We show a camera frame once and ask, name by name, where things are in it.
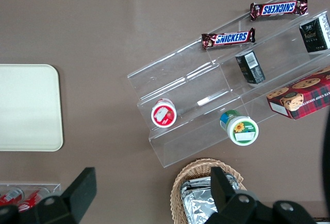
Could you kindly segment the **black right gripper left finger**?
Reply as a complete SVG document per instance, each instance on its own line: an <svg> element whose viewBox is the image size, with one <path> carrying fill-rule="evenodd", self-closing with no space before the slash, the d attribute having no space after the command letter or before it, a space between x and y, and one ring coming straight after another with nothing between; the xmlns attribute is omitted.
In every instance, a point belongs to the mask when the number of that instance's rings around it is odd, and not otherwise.
<svg viewBox="0 0 330 224"><path fill-rule="evenodd" d="M61 195L50 195L30 209L28 223L80 223L96 192L95 168L86 167Z"/></svg>

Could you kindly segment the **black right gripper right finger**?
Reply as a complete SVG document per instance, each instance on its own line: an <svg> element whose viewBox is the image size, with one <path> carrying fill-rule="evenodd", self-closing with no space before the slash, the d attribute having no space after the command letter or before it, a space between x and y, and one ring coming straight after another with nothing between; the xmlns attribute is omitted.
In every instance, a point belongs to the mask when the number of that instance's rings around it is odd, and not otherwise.
<svg viewBox="0 0 330 224"><path fill-rule="evenodd" d="M246 191L236 192L220 167L211 169L211 195L217 212L208 223L274 223L272 209Z"/></svg>

